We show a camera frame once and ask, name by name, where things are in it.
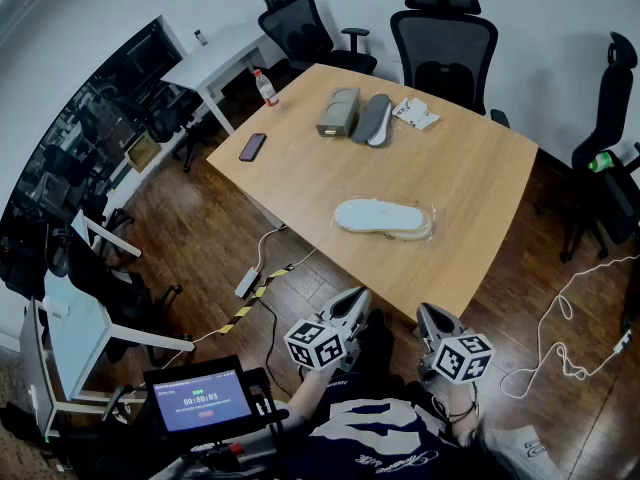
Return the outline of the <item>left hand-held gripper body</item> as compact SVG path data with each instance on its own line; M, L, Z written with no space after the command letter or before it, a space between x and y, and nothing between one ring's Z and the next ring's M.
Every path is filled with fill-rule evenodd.
M328 300L319 313L300 319L285 334L291 360L314 371L330 367L348 372L360 355L358 334L366 326L371 291L346 290Z

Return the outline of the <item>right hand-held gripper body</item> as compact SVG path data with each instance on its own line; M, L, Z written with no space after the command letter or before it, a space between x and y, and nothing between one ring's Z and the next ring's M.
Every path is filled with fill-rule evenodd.
M423 385L439 377L455 385L468 384L486 374L495 348L484 334L469 331L457 317L427 303L420 304L417 322L427 347L418 367Z

